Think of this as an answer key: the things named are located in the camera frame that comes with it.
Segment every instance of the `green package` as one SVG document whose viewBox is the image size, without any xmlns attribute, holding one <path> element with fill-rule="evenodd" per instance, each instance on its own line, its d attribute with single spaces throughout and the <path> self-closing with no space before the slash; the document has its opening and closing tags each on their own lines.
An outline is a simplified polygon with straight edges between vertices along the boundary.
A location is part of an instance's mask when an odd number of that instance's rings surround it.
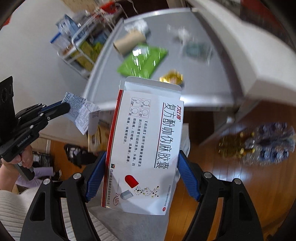
<svg viewBox="0 0 296 241">
<path fill-rule="evenodd" d="M 124 76 L 149 79 L 167 53 L 167 49 L 164 48 L 138 45 L 119 66 L 117 72 Z"/>
</svg>

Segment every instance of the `cardboard box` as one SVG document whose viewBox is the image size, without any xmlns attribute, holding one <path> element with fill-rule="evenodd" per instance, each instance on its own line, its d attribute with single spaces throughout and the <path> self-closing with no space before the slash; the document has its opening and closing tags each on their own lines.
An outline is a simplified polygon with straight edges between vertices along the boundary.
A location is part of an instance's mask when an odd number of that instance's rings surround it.
<svg viewBox="0 0 296 241">
<path fill-rule="evenodd" d="M 165 215 L 183 124 L 181 87 L 128 77 L 120 84 L 105 165 L 102 207 Z"/>
<path fill-rule="evenodd" d="M 88 152 L 107 151 L 114 111 L 96 111 L 89 115 Z"/>
</svg>

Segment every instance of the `pill dots illustration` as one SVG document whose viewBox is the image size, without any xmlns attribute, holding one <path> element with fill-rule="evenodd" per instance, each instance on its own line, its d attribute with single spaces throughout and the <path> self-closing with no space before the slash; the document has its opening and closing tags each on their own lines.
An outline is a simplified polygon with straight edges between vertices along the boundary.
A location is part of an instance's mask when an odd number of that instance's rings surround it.
<svg viewBox="0 0 296 241">
<path fill-rule="evenodd" d="M 133 190 L 133 192 L 134 192 L 134 195 L 136 195 L 136 196 L 141 196 L 141 195 L 143 195 L 143 196 L 145 196 L 145 197 L 147 197 L 147 196 L 149 196 L 149 197 L 151 197 L 151 198 L 155 198 L 155 197 L 158 197 L 159 195 L 159 186 L 157 186 L 156 188 L 153 188 L 153 189 L 151 189 L 151 188 L 149 188 L 149 187 L 145 187 L 145 188 L 143 188 L 143 187 L 141 187 L 141 186 L 137 186 L 134 190 Z"/>
</svg>

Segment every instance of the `toilet paper roll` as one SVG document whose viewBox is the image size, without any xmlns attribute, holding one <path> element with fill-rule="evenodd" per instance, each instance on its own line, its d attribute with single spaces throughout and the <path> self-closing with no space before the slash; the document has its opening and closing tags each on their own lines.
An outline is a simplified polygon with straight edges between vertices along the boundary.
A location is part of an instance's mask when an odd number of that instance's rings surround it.
<svg viewBox="0 0 296 241">
<path fill-rule="evenodd" d="M 130 52 L 139 43 L 145 43 L 146 37 L 139 31 L 126 34 L 123 38 L 113 42 L 114 48 L 122 55 Z"/>
</svg>

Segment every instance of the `screw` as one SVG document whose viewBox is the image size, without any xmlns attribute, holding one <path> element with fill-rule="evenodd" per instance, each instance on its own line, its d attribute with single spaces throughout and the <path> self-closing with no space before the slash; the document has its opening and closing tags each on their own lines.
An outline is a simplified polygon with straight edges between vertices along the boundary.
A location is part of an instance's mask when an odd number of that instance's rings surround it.
<svg viewBox="0 0 296 241">
<path fill-rule="evenodd" d="M 73 175 L 73 178 L 74 178 L 74 179 L 79 179 L 79 178 L 81 178 L 81 174 L 80 174 L 80 173 L 75 173 L 75 174 Z"/>
<path fill-rule="evenodd" d="M 211 178 L 212 177 L 212 174 L 210 172 L 205 172 L 204 173 L 204 177 L 205 178 Z"/>
<path fill-rule="evenodd" d="M 47 179 L 45 179 L 44 181 L 43 181 L 43 184 L 44 185 L 47 185 L 47 184 L 49 184 L 50 183 L 50 179 L 49 178 L 47 178 Z"/>
<path fill-rule="evenodd" d="M 238 178 L 235 178 L 234 179 L 234 183 L 237 184 L 237 185 L 239 185 L 239 184 L 242 183 L 242 181 L 240 179 L 238 179 Z"/>
</svg>

